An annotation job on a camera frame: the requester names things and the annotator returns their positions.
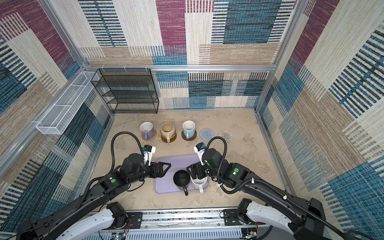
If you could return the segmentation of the black ceramic mug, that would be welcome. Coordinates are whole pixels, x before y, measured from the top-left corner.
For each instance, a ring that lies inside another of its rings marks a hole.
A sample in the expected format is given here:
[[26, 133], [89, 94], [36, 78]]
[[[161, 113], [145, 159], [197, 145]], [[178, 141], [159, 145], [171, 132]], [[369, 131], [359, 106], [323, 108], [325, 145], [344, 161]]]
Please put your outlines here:
[[173, 181], [177, 188], [184, 191], [185, 196], [189, 195], [187, 188], [191, 182], [191, 177], [187, 171], [179, 170], [175, 172], [173, 176]]

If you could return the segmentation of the white ceramic mug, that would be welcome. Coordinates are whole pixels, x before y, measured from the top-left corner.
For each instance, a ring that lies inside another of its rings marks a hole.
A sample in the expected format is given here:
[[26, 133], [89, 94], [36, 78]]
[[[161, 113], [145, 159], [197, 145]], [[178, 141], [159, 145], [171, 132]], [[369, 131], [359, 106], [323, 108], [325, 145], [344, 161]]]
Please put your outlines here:
[[205, 177], [203, 179], [193, 179], [191, 178], [191, 184], [192, 186], [199, 190], [200, 194], [203, 194], [204, 193], [204, 188], [208, 185], [208, 177]]

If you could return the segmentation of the brown wooden round coaster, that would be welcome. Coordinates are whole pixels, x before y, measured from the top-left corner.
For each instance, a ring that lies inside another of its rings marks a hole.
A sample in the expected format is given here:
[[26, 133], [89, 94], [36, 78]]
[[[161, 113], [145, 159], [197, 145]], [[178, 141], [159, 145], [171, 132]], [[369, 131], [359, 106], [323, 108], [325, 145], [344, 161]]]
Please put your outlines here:
[[184, 132], [182, 131], [182, 138], [183, 140], [185, 141], [193, 141], [195, 138], [197, 137], [197, 132], [194, 133], [194, 135], [191, 137], [191, 138], [187, 138], [186, 135], [184, 134]]

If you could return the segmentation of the blue-grey woven round coaster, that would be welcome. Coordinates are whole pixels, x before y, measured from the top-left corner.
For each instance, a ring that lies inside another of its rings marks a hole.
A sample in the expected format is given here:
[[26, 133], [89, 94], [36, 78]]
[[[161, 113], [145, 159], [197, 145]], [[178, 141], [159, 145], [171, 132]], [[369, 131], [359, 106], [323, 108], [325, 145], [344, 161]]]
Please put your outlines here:
[[215, 136], [215, 133], [213, 130], [205, 128], [199, 132], [199, 136], [203, 141], [209, 141]]

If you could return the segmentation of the light blue handled mug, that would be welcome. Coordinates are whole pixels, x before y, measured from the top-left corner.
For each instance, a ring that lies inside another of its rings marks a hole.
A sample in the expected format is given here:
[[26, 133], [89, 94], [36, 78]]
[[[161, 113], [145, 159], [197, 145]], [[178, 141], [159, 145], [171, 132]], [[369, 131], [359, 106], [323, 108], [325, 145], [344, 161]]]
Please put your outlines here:
[[193, 121], [185, 121], [183, 123], [183, 132], [186, 137], [191, 138], [196, 131], [196, 124]]

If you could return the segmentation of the beige ceramic mug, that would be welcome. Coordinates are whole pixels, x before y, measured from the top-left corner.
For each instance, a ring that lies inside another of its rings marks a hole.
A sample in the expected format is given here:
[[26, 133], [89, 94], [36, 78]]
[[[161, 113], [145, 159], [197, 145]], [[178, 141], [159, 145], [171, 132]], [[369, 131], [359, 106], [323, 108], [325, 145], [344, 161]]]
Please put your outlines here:
[[172, 123], [164, 123], [161, 126], [161, 135], [168, 140], [172, 138], [176, 133], [176, 129]]

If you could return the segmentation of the clear patterned glass coaster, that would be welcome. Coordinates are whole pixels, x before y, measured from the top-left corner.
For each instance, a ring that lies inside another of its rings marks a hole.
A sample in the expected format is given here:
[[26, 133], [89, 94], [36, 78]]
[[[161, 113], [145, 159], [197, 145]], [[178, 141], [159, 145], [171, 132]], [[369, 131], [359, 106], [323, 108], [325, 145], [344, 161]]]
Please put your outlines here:
[[233, 140], [233, 134], [228, 130], [219, 131], [218, 136], [223, 138], [227, 143]]

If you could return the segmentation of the lavender mug white inside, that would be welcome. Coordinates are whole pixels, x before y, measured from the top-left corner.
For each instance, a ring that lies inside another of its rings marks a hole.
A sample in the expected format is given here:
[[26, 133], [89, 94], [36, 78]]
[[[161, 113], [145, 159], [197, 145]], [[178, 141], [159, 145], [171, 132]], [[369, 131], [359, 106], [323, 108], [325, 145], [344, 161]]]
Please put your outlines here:
[[144, 140], [148, 141], [156, 135], [154, 125], [151, 122], [144, 122], [140, 125], [140, 131]]

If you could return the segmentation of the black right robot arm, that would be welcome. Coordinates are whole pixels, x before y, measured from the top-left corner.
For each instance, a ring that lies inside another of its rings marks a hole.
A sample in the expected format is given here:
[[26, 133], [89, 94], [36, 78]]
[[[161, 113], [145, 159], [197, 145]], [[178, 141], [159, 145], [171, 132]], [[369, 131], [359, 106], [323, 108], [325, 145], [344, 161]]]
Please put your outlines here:
[[187, 167], [193, 180], [205, 177], [216, 179], [228, 195], [244, 192], [263, 202], [262, 206], [250, 199], [242, 199], [234, 213], [243, 225], [264, 223], [293, 235], [296, 240], [321, 240], [325, 226], [324, 209], [318, 200], [296, 197], [264, 181], [238, 163], [228, 163], [214, 148], [203, 143], [194, 147], [199, 162]]

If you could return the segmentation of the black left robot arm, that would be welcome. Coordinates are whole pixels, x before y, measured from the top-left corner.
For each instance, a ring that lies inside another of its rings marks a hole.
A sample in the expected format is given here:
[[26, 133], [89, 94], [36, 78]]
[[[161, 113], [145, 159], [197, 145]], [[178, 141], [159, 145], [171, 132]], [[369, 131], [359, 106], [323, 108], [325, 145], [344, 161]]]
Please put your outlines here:
[[62, 237], [65, 230], [95, 208], [127, 191], [133, 183], [142, 182], [146, 178], [162, 178], [171, 166], [163, 162], [143, 167], [140, 164], [133, 164], [128, 168], [118, 166], [112, 172], [99, 177], [87, 193], [57, 212], [35, 222], [25, 221], [20, 224], [16, 239], [55, 240]]

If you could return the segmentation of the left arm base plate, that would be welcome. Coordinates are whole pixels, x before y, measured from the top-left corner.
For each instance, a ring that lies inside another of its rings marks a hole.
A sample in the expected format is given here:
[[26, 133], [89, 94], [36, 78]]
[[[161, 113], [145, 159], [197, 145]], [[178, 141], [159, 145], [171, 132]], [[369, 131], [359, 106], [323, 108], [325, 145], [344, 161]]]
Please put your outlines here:
[[139, 229], [142, 224], [143, 212], [127, 212], [124, 216], [118, 216], [112, 225], [105, 230], [124, 231]]

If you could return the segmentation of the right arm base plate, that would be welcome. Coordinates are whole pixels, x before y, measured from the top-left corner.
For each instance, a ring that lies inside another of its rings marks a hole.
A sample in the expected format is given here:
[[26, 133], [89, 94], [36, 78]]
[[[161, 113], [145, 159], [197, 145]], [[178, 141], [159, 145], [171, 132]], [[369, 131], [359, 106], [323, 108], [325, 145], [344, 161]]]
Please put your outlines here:
[[245, 223], [240, 220], [237, 209], [224, 209], [219, 215], [224, 220], [225, 226], [245, 225]]

